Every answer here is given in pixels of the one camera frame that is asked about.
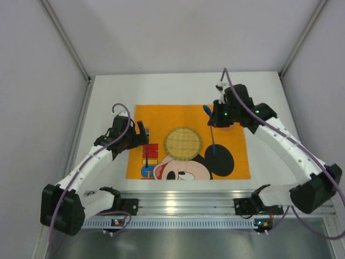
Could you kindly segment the pink plastic cup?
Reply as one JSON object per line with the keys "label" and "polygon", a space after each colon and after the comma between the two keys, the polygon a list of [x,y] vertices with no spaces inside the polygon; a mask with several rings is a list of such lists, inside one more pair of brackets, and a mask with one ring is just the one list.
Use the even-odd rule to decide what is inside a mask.
{"label": "pink plastic cup", "polygon": [[234,124],[230,124],[230,125],[228,125],[226,127],[222,127],[222,130],[224,130],[224,131],[231,131],[233,129],[233,127],[234,127]]}

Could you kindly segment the blue metallic spoon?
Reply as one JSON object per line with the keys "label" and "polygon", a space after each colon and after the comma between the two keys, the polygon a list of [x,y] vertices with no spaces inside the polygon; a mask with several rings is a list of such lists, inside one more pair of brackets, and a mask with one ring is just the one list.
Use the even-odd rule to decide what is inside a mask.
{"label": "blue metallic spoon", "polygon": [[[203,105],[203,110],[207,114],[209,119],[211,119],[212,111],[211,111],[210,107],[208,105]],[[213,136],[212,126],[210,126],[210,132],[211,132],[211,139],[212,139],[213,155],[216,156],[216,145],[215,145],[215,139],[214,139],[214,136]]]}

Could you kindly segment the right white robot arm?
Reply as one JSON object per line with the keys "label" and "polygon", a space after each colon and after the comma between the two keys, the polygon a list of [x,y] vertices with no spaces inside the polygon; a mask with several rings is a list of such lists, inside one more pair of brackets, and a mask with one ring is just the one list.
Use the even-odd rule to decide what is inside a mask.
{"label": "right white robot arm", "polygon": [[336,194],[341,168],[326,165],[312,156],[282,124],[277,113],[266,103],[255,105],[243,84],[218,83],[219,99],[213,101],[209,126],[226,128],[239,123],[263,141],[294,174],[295,183],[265,184],[252,193],[264,207],[293,206],[310,214]]}

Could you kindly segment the orange cartoon mouse placemat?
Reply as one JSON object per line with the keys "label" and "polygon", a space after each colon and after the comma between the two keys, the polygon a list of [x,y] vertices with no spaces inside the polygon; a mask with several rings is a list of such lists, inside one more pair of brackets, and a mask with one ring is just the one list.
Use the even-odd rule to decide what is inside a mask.
{"label": "orange cartoon mouse placemat", "polygon": [[[244,129],[212,127],[216,145],[213,155],[209,117],[202,105],[137,105],[134,118],[149,128],[148,168],[145,145],[129,152],[126,178],[131,180],[248,180],[250,179]],[[171,158],[164,139],[175,128],[188,127],[201,137],[200,153],[189,161]]]}

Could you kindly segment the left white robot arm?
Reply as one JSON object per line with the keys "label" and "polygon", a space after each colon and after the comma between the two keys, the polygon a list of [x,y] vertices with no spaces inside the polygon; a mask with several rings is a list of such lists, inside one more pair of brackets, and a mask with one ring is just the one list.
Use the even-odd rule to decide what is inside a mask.
{"label": "left white robot arm", "polygon": [[41,224],[74,236],[90,217],[120,210],[122,201],[118,190],[101,187],[88,195],[87,189],[119,154],[148,142],[149,132],[142,121],[133,122],[127,115],[116,115],[112,126],[95,140],[83,161],[56,185],[44,187]]}

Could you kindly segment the yellow woven round plate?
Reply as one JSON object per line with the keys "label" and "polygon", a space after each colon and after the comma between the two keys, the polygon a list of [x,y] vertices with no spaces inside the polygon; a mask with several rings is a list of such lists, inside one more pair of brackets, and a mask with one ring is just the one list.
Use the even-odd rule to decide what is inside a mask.
{"label": "yellow woven round plate", "polygon": [[202,148],[200,135],[192,128],[178,127],[170,131],[164,139],[166,153],[178,161],[195,158]]}

